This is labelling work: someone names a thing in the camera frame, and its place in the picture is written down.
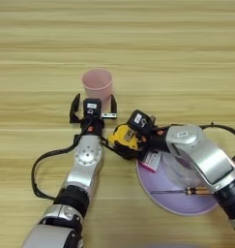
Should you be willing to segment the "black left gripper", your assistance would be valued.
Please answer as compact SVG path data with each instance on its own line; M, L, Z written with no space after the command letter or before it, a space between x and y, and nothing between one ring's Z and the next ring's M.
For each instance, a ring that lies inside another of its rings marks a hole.
M113 94L111 94L110 113L103 113L102 116L86 115L82 119L76 115L79 109L80 95L77 94L71 104L70 123L78 123L83 135L101 136L103 134L104 120L117 118L117 102Z

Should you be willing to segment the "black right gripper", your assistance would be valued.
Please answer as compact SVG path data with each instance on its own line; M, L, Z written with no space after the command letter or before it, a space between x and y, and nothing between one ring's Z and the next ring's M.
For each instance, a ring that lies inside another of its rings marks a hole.
M151 115L150 118L151 125L156 126L156 116ZM138 133L136 137L138 138L139 149L168 152L169 149L166 143L167 132L167 127L155 127L146 134ZM120 143L116 143L114 149L118 155L126 160L138 159L140 157L140 152L138 150L131 149Z

